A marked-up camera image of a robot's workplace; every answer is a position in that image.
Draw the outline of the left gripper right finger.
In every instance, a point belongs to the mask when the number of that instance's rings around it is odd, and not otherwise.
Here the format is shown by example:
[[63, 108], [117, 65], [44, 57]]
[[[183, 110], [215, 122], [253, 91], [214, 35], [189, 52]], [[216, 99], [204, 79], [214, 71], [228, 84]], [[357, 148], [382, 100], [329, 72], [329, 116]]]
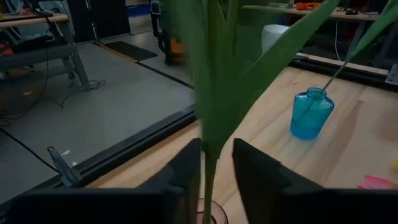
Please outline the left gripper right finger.
[[234, 139], [233, 163], [249, 223], [293, 223], [297, 220], [293, 210], [298, 206], [289, 205], [287, 194], [323, 189], [240, 138]]

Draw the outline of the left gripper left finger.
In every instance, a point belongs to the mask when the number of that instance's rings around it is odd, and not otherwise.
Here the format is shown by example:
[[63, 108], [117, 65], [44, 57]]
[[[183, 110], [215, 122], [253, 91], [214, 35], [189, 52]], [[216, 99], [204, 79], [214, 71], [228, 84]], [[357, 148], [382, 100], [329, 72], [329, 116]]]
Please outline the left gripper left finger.
[[141, 223], [193, 224], [201, 181], [201, 140], [192, 139], [160, 171], [148, 178], [140, 190], [148, 190], [141, 202], [146, 208]]

